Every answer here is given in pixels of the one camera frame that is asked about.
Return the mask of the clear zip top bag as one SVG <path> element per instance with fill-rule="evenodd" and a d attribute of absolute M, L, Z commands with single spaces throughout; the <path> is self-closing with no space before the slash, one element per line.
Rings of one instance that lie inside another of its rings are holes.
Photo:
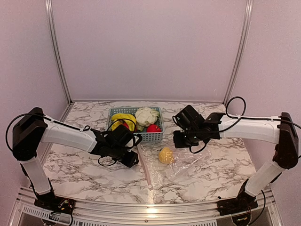
<path fill-rule="evenodd" d="M 173 150 L 173 163 L 163 164 L 158 160 L 158 153 L 163 147 L 169 147 Z M 137 151 L 147 184 L 153 186 L 150 190 L 174 182 L 180 176 L 187 174 L 192 167 L 209 160 L 211 157 L 211 153 L 207 150 L 193 154 L 188 148 L 176 149 L 163 142 L 139 144 Z"/>

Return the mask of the orange fake peach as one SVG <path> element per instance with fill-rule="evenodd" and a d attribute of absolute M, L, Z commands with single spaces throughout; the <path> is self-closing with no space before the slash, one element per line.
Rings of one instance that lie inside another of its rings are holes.
<path fill-rule="evenodd" d="M 163 147 L 158 153 L 158 160 L 163 164 L 171 164 L 174 162 L 174 152 L 169 147 Z"/>

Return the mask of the yellow fake banana bunch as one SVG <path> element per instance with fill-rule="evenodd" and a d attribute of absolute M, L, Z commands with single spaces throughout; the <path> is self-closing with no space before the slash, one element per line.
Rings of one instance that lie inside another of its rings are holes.
<path fill-rule="evenodd" d="M 111 117 L 111 130 L 114 131 L 119 125 L 122 125 L 122 123 L 133 123 L 135 126 L 135 129 L 133 132 L 136 131 L 137 121 L 136 118 L 132 114 L 128 113 L 116 113 Z"/>

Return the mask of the white fake cauliflower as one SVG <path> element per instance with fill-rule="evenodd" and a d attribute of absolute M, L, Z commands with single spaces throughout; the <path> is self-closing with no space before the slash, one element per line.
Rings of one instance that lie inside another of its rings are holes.
<path fill-rule="evenodd" d="M 159 116 L 159 111 L 149 107 L 141 107 L 135 113 L 136 121 L 140 126 L 144 127 L 148 127 L 154 124 Z"/>

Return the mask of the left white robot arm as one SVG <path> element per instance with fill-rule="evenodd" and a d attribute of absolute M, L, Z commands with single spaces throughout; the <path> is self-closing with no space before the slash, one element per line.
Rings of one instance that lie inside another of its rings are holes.
<path fill-rule="evenodd" d="M 77 128 L 46 116 L 39 107 L 15 117 L 5 133 L 10 129 L 12 143 L 6 145 L 21 164 L 36 197 L 50 210 L 56 209 L 60 202 L 37 157 L 40 143 L 64 145 L 101 158 L 111 157 L 130 168 L 139 162 L 132 148 L 143 139 L 123 125 L 113 131 L 99 131 L 89 126 Z"/>

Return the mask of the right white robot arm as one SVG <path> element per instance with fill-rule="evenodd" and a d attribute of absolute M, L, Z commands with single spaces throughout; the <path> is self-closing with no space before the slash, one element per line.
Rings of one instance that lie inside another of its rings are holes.
<path fill-rule="evenodd" d="M 172 119 L 180 128 L 174 132 L 176 148 L 191 150 L 200 142 L 207 146 L 211 140 L 237 138 L 244 141 L 256 172 L 233 200 L 233 207 L 238 211 L 243 211 L 251 204 L 251 198 L 299 161 L 298 125 L 288 112 L 270 117 L 213 112 L 204 117 L 188 105 Z"/>

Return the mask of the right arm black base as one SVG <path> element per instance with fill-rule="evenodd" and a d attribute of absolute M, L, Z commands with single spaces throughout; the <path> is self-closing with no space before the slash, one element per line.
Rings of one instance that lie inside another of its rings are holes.
<path fill-rule="evenodd" d="M 258 207 L 258 203 L 255 200 L 256 197 L 246 193 L 245 186 L 247 182 L 248 179 L 242 184 L 236 198 L 219 200 L 217 202 L 217 209 L 221 216 L 250 211 Z"/>

